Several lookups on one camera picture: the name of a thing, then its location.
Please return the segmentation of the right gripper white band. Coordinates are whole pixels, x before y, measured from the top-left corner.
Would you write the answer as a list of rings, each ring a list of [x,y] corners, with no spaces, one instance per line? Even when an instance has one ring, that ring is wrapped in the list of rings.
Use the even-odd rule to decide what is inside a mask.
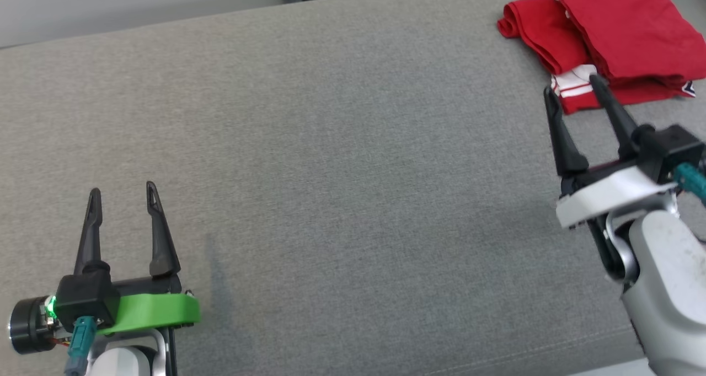
[[[618,102],[607,80],[599,74],[591,74],[589,80],[598,103],[607,112],[618,141],[619,159],[635,158],[638,145],[633,141],[633,133],[638,128],[637,123]],[[584,173],[589,163],[568,132],[561,102],[549,85],[544,89],[544,104],[557,175],[571,177]],[[631,166],[560,198],[555,215],[562,228],[582,224],[589,227],[610,278],[636,281],[639,276],[637,258],[628,241],[616,233],[614,220],[638,211],[667,211],[675,216],[675,189],[674,183],[660,186],[637,166]]]

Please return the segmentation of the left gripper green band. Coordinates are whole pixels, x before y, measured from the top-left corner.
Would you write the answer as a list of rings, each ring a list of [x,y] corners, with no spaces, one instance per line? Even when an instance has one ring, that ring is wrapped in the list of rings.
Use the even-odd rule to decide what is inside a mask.
[[[157,187],[146,182],[147,210],[152,221],[152,258],[149,276],[115,282],[121,298],[113,326],[98,329],[99,335],[184,327],[201,321],[201,306],[190,292],[182,292],[181,265],[174,247]],[[85,218],[73,274],[110,271],[101,258],[99,228],[103,224],[101,191],[95,187],[88,196]]]

